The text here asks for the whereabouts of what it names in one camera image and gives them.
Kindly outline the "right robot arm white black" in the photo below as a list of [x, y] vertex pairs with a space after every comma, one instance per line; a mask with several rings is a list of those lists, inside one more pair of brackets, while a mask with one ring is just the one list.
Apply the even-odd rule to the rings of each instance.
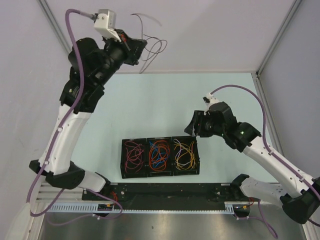
[[299, 224], [305, 224], [320, 206], [320, 180], [303, 172], [273, 150], [261, 133], [247, 122], [239, 122], [225, 102], [196, 110], [184, 132], [192, 137], [218, 136], [232, 149], [256, 161], [278, 184], [261, 182], [245, 174], [233, 180], [231, 196], [242, 201], [257, 198], [278, 207]]

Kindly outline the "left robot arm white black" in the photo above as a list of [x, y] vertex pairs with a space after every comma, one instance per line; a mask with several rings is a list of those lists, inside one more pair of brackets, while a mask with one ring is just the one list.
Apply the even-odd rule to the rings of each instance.
[[105, 93], [107, 81], [123, 64], [138, 65], [147, 45], [145, 39], [131, 38], [121, 29], [115, 32], [120, 40], [103, 37], [105, 45], [102, 49], [92, 38], [77, 40], [82, 64], [78, 64], [77, 52], [72, 50], [68, 55], [71, 63], [69, 81], [59, 98], [58, 117], [50, 143], [40, 159], [29, 163], [29, 168], [45, 176], [52, 187], [88, 189], [100, 200], [110, 196], [109, 180], [78, 167], [71, 157], [80, 133]]

